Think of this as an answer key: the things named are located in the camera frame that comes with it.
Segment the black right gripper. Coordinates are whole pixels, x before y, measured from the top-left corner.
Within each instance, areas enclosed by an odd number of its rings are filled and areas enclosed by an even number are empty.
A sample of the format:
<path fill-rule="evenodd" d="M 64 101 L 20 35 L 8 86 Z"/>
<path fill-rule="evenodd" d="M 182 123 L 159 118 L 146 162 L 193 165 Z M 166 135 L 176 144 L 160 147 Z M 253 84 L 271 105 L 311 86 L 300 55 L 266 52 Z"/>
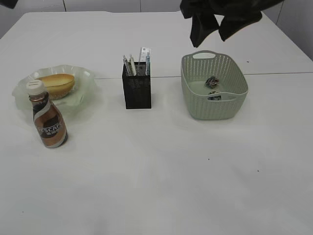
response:
<path fill-rule="evenodd" d="M 184 18 L 192 17 L 190 40 L 198 48 L 208 35 L 219 29 L 222 41 L 226 41 L 241 29 L 257 23 L 261 11 L 269 9 L 281 0 L 182 0 L 180 10 Z M 225 16 L 219 25 L 215 15 Z"/>

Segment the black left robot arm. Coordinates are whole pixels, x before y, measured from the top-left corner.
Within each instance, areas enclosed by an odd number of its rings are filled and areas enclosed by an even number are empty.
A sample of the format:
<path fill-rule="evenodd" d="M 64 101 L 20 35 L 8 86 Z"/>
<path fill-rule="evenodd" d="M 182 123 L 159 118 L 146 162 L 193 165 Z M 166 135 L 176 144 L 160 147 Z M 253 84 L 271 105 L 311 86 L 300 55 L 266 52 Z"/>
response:
<path fill-rule="evenodd" d="M 0 5 L 9 9 L 14 9 L 18 1 L 19 0 L 0 0 Z"/>

